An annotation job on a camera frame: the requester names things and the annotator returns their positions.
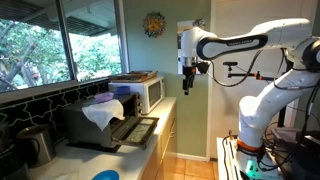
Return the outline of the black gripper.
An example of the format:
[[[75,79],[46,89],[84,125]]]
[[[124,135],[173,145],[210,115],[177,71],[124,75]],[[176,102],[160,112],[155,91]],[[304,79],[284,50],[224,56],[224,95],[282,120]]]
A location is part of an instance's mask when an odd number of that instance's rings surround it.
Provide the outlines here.
[[[190,93],[191,89],[193,87],[194,76],[196,74],[196,68],[195,67],[183,67],[182,72],[183,72],[183,75],[185,76],[185,78],[183,79],[184,95],[187,95],[187,92]]]

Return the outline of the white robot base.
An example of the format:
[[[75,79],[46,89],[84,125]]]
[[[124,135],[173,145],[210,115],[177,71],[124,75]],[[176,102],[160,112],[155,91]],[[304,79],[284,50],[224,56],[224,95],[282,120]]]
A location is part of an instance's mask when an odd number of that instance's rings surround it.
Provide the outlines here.
[[[266,155],[258,161],[256,156],[237,152],[232,163],[243,180],[283,180],[281,170]]]

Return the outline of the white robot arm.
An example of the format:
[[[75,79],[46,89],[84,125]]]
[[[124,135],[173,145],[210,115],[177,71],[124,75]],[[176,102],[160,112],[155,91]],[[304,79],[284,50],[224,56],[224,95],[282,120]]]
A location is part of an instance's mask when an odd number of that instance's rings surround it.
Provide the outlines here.
[[[245,96],[240,100],[237,145],[239,151],[251,156],[262,149],[263,131],[272,117],[310,91],[320,79],[319,39],[312,35],[310,21],[304,18],[273,20],[255,26],[247,34],[228,38],[219,38],[199,27],[181,35],[184,90],[192,86],[198,59],[210,61],[230,53],[273,48],[283,48],[293,68],[258,96]]]

